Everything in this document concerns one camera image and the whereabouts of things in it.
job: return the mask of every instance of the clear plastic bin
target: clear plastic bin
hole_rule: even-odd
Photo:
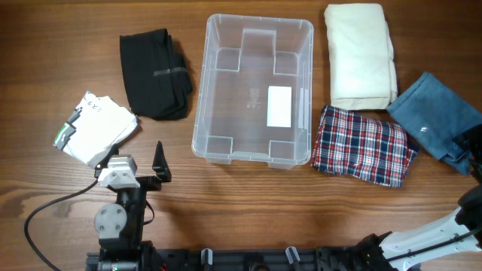
[[[289,169],[311,153],[313,25],[214,14],[207,22],[192,149],[212,163]]]

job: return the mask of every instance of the folded white cloth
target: folded white cloth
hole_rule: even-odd
[[[87,91],[57,133],[53,146],[94,168],[137,127],[137,118],[108,96]]]
[[[385,109],[397,98],[389,28],[379,4],[328,5],[331,105]]]

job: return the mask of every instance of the blue denim shirt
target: blue denim shirt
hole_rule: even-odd
[[[464,175],[470,172],[471,153],[454,138],[481,124],[482,114],[434,75],[424,73],[386,110],[437,160]]]

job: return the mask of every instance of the clothing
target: clothing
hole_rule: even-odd
[[[482,123],[482,114],[434,75],[424,73],[386,109],[435,159],[470,172],[471,153],[454,140]]]
[[[417,151],[398,124],[326,105],[319,121],[312,167],[400,187]]]
[[[155,120],[187,117],[191,79],[171,35],[158,29],[120,37],[120,60],[133,113]]]
[[[123,141],[137,127],[137,118],[108,96],[87,91],[64,123],[53,146],[93,169],[113,144]]]
[[[331,105],[385,109],[397,98],[389,28],[379,4],[328,5],[325,10]]]

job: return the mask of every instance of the plaid shirt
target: plaid shirt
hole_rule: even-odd
[[[312,167],[400,187],[416,153],[400,125],[326,105],[319,121]]]

